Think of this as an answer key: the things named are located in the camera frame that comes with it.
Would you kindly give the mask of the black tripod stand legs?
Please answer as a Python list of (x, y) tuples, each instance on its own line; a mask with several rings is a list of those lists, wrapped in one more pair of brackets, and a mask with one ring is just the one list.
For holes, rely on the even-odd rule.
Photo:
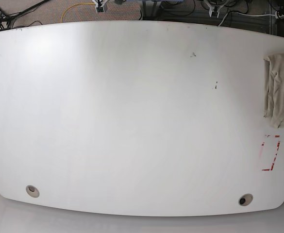
[(17, 19), (20, 17), (23, 17), (29, 13), (34, 12), (37, 10), (41, 5), (50, 2), (50, 0), (43, 0), (35, 5), (32, 5), (31, 7), (21, 11), (21, 12), (16, 12), (12, 14), (7, 14), (1, 7), (0, 7), (0, 32), (1, 31), (6, 31), (6, 30), (11, 30), (13, 29), (14, 23)]

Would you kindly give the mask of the red tape rectangle marking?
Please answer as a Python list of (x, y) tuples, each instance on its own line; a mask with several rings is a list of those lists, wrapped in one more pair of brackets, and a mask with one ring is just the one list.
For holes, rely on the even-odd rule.
[(280, 136), (266, 134), (261, 144), (259, 154), (259, 169), (262, 171), (272, 171), (280, 147)]

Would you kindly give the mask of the beige T-shirt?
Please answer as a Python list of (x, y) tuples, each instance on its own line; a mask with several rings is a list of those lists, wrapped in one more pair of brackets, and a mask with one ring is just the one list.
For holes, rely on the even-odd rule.
[(273, 128), (284, 127), (284, 53), (264, 58), (264, 117)]

